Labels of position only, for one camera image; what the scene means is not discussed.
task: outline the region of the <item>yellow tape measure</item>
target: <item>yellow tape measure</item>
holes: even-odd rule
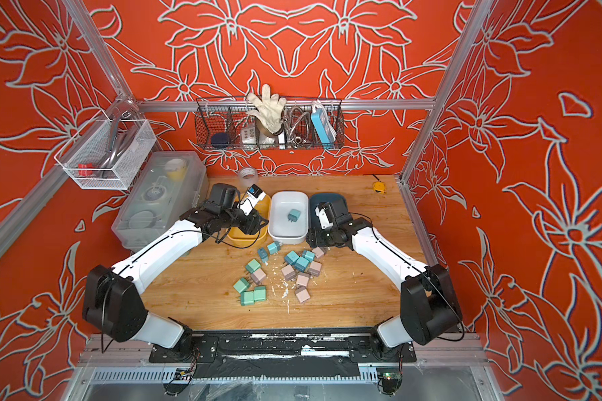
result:
[[[377,182],[372,184],[372,190],[374,190],[377,194],[385,194],[386,193],[386,184],[379,180],[375,174],[372,175],[374,178],[377,178]]]

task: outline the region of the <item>white wire basket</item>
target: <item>white wire basket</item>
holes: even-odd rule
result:
[[[133,134],[133,140],[130,138],[128,148],[115,159],[112,167],[99,168],[99,163],[102,163],[110,147],[110,129],[113,122],[109,119],[96,119],[93,122],[95,124],[94,134],[80,144],[80,148],[71,149],[71,156],[66,162],[61,162],[59,158],[64,154],[65,148],[75,142],[78,133],[54,156],[56,162],[80,188],[129,189],[141,165],[152,150],[156,142],[156,135],[154,135],[149,121],[145,119],[121,119],[120,122],[129,128],[136,125],[138,130]]]

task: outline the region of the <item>clear plastic storage box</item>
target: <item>clear plastic storage box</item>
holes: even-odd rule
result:
[[[194,151],[154,152],[120,208],[112,230],[129,250],[160,237],[207,196],[207,171]]]

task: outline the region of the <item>metal vent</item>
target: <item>metal vent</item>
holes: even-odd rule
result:
[[[177,367],[141,367],[141,368],[96,368],[90,384],[151,384],[168,383],[176,375]],[[186,384],[189,380],[173,381],[174,384]],[[265,376],[231,376],[193,379],[192,383],[223,384],[245,381],[263,384],[366,384],[377,382],[377,369],[360,367],[359,376],[334,377],[265,377]]]

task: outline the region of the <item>metal hose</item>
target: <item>metal hose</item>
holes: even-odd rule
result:
[[[294,124],[292,126],[290,126],[290,120],[294,116],[295,110],[299,110],[301,112],[301,115],[297,118],[297,120],[294,122]],[[295,130],[297,129],[297,126],[299,125],[301,120],[303,120],[303,118],[306,118],[306,121],[307,121],[306,128],[307,129],[306,129],[306,133],[305,133],[305,138],[302,139],[302,143],[307,141],[307,134],[309,133],[309,129],[310,129],[310,124],[309,124],[310,112],[303,111],[303,109],[300,108],[299,106],[294,106],[293,108],[291,108],[289,110],[289,112],[286,113],[286,116],[284,117],[283,125],[286,130],[286,142],[287,143],[298,144],[296,141],[297,136],[295,135]]]

